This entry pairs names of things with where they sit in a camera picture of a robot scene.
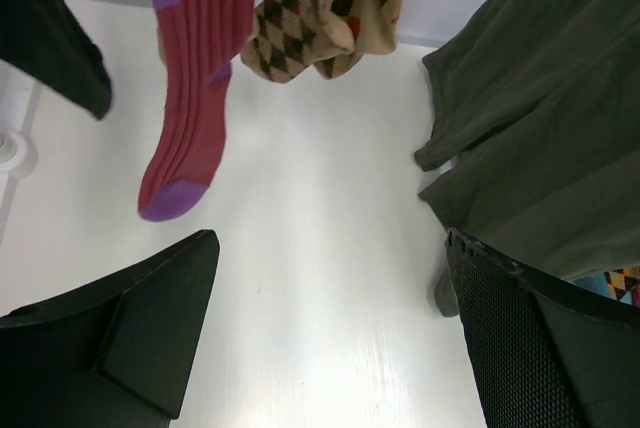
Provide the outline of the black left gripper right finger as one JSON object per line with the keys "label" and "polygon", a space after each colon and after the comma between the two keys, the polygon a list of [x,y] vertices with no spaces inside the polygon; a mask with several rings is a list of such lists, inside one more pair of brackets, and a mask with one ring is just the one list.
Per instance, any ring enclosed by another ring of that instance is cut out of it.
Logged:
{"label": "black left gripper right finger", "polygon": [[638,426],[638,308],[455,229],[445,246],[487,426]]}

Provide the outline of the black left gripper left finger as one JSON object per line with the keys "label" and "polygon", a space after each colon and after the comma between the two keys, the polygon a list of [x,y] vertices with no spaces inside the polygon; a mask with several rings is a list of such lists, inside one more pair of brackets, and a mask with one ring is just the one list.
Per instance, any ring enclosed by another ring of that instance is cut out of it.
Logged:
{"label": "black left gripper left finger", "polygon": [[200,230],[1,319],[4,427],[167,427],[179,418],[220,245]]}

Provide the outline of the black sock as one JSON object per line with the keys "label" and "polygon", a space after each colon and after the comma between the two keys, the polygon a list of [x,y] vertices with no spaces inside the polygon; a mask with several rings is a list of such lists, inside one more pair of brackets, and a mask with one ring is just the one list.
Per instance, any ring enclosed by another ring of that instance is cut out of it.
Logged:
{"label": "black sock", "polygon": [[97,120],[111,108],[102,53],[64,0],[1,0],[1,59]]}

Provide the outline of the red purple striped sock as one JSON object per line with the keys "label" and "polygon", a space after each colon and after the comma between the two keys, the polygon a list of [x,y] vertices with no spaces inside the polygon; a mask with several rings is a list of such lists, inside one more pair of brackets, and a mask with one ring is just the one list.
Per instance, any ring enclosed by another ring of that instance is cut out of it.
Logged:
{"label": "red purple striped sock", "polygon": [[138,213],[175,219],[208,190],[224,152],[232,61],[254,31],[255,0],[152,0],[167,70],[163,128]]}

